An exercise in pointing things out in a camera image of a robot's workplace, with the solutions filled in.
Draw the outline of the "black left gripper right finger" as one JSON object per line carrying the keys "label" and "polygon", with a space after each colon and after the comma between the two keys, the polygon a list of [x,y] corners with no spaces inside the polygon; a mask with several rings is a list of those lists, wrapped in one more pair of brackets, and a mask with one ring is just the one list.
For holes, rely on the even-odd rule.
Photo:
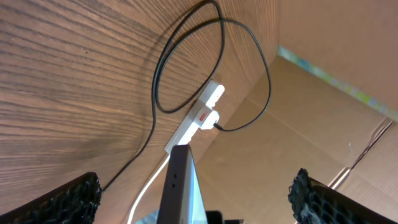
{"label": "black left gripper right finger", "polygon": [[288,201],[299,224],[397,224],[311,178],[303,168],[289,187]]}

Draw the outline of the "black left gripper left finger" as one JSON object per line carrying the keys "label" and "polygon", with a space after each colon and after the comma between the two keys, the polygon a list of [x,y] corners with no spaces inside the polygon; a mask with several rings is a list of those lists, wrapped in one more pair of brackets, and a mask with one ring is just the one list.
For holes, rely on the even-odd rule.
{"label": "black left gripper left finger", "polygon": [[87,172],[1,215],[1,223],[92,224],[100,206],[102,192],[97,174]]}

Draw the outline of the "blue Samsung Galaxy smartphone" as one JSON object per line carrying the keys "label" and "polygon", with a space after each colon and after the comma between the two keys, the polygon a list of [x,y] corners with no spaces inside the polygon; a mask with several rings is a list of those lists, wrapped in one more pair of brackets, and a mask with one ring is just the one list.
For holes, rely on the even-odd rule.
{"label": "blue Samsung Galaxy smartphone", "polygon": [[189,145],[172,148],[157,224],[208,224]]}

